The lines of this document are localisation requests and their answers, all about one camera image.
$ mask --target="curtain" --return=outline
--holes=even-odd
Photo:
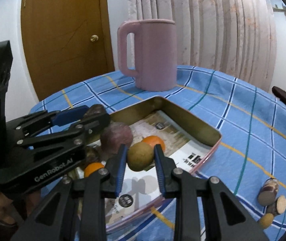
[[[153,18],[176,22],[178,64],[219,70],[269,89],[276,58],[270,0],[128,0],[129,20]]]

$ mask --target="wooden door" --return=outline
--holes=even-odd
[[[22,0],[21,29],[39,100],[114,70],[107,0]]]

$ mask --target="pink pitcher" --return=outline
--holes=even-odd
[[[127,68],[127,35],[134,33],[135,70]],[[177,42],[174,21],[127,21],[117,30],[118,67],[135,78],[136,87],[152,92],[173,89],[177,80]]]

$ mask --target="blue plaid tablecloth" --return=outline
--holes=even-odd
[[[275,177],[278,196],[286,196],[286,106],[263,90],[218,71],[178,66],[178,85],[167,92],[138,89],[133,78],[115,71],[57,92],[31,112],[98,103],[111,113],[155,95],[188,109],[222,133],[218,150],[196,176],[218,176],[255,220],[265,213],[256,196],[268,178]],[[44,133],[67,127],[53,127]],[[158,212],[109,235],[108,240],[173,240],[175,202],[167,201]],[[270,240],[278,240],[285,231],[286,212],[275,217],[265,233]]]

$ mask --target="orange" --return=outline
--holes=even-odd
[[[84,178],[88,177],[90,174],[103,167],[104,166],[99,162],[89,164],[84,170]]]
[[[160,137],[158,137],[158,136],[148,136],[148,137],[144,138],[144,139],[142,140],[142,142],[147,143],[147,144],[150,145],[153,149],[154,149],[154,146],[155,146],[156,144],[160,144],[160,145],[161,145],[161,148],[162,148],[162,150],[163,150],[163,152],[165,151],[165,143],[164,143],[164,141],[163,141]]]

